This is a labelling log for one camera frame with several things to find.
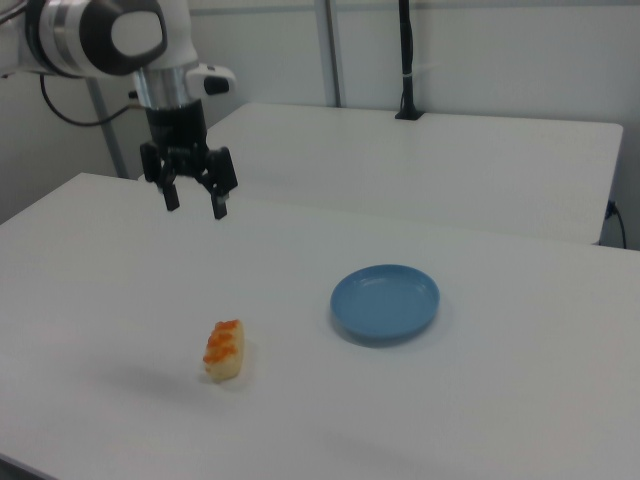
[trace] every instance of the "blue plate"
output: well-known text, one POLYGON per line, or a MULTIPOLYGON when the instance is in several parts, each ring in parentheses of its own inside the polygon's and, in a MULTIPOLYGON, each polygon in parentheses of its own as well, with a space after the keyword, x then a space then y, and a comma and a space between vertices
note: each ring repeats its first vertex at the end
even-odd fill
POLYGON ((431 277, 402 265, 352 273, 331 295, 331 310, 347 332, 368 340, 397 340, 422 331, 438 311, 440 291, 431 277))

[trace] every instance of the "white wall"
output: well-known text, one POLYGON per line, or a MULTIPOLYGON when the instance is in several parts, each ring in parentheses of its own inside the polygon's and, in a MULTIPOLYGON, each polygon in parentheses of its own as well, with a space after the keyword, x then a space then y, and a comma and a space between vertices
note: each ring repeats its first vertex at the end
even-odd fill
MULTIPOLYGON (((232 95, 204 100, 209 126, 249 101, 333 104, 330 71, 323 69, 330 58, 323 58, 314 0, 190 4, 196 7, 192 36, 200 60, 229 67, 238 79, 232 95)), ((127 90, 133 88, 129 80, 104 80, 100 86, 110 110, 126 101, 127 90)), ((141 175, 139 145, 150 139, 144 113, 128 114, 114 123, 114 129, 130 175, 141 175)))
MULTIPOLYGON (((397 109, 397 10, 345 3, 354 1, 337 15, 345 103, 397 109)), ((640 6, 426 8, 412 22, 416 101, 428 111, 622 124, 613 194, 640 249, 640 6)), ((604 240, 619 244, 616 224, 604 240)))
MULTIPOLYGON (((52 78, 47 87, 61 111, 95 120, 84 81, 52 78)), ((115 173, 100 129, 78 129, 56 118, 36 75, 0 80, 0 112, 0 223, 80 172, 115 173)))

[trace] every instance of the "white surface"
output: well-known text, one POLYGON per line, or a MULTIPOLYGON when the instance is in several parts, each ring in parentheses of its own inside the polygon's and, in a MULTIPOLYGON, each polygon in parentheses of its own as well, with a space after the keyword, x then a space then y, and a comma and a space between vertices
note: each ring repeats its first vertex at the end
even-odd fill
POLYGON ((56 478, 637 478, 640 257, 80 176, 0 226, 0 453, 56 478), (405 345, 341 339, 346 274, 442 291, 405 345), (239 317, 241 376, 203 381, 239 317))
POLYGON ((250 104, 208 143, 230 148, 238 192, 251 198, 591 244, 621 134, 596 123, 433 114, 412 123, 250 104))
MULTIPOLYGON (((640 6, 598 3, 609 6, 412 10, 416 100, 431 112, 622 124, 613 193, 640 249, 640 6)), ((345 104, 397 109, 397 11, 339 10, 338 34, 345 104)), ((615 221, 611 230, 606 240, 620 245, 615 221)))
POLYGON ((111 28, 111 41, 125 55, 142 55, 162 43, 160 17, 151 12, 133 12, 118 17, 111 28))

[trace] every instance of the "black cable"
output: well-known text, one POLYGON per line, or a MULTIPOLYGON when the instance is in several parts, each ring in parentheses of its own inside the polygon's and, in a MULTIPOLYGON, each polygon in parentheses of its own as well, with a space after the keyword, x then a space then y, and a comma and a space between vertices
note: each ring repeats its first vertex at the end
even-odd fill
POLYGON ((27 3, 23 2, 22 4, 18 3, 13 7, 5 10, 5 12, 3 12, 0 15, 0 25, 3 25, 7 23, 9 20, 16 18, 18 15, 21 15, 22 13, 25 12, 26 9, 27 9, 27 3))
POLYGON ((58 118, 60 118, 61 120, 64 120, 67 123, 70 123, 71 125, 74 125, 76 127, 99 127, 101 125, 104 125, 105 123, 109 123, 112 120, 115 120, 116 118, 118 118, 120 115, 122 115, 123 113, 127 112, 131 108, 129 105, 127 105, 126 107, 123 107, 120 110, 118 110, 113 115, 110 115, 107 118, 104 118, 102 120, 98 120, 96 122, 78 122, 76 120, 72 120, 69 117, 66 117, 65 115, 60 113, 60 111, 55 107, 55 105, 53 105, 53 103, 51 103, 51 99, 49 98, 49 95, 47 94, 47 87, 45 85, 44 78, 45 78, 44 75, 40 75, 40 90, 42 91, 42 98, 44 98, 44 101, 47 103, 47 106, 51 109, 51 111, 58 118))
POLYGON ((616 215, 618 217, 618 222, 620 223, 620 230, 622 231, 622 246, 624 249, 627 249, 627 231, 624 228, 624 222, 622 221, 622 215, 620 214, 620 210, 618 210, 618 205, 613 200, 609 200, 607 204, 607 212, 605 213, 604 219, 608 220, 611 217, 616 215))
POLYGON ((618 216, 618 221, 620 222, 620 230, 622 230, 622 246, 624 249, 627 249, 627 232, 624 229, 624 222, 622 221, 622 215, 620 215, 620 210, 618 207, 615 207, 615 214, 618 216))

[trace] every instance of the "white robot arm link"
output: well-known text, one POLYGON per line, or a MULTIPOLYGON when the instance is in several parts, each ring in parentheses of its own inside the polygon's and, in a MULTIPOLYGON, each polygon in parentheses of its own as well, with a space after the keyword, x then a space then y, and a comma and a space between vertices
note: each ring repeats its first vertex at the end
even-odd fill
POLYGON ((176 175, 211 193, 216 218, 237 180, 229 151, 210 151, 201 99, 235 85, 231 71, 198 61, 186 0, 22 0, 0 13, 0 76, 27 71, 69 78, 132 75, 152 141, 145 177, 179 206, 176 175))

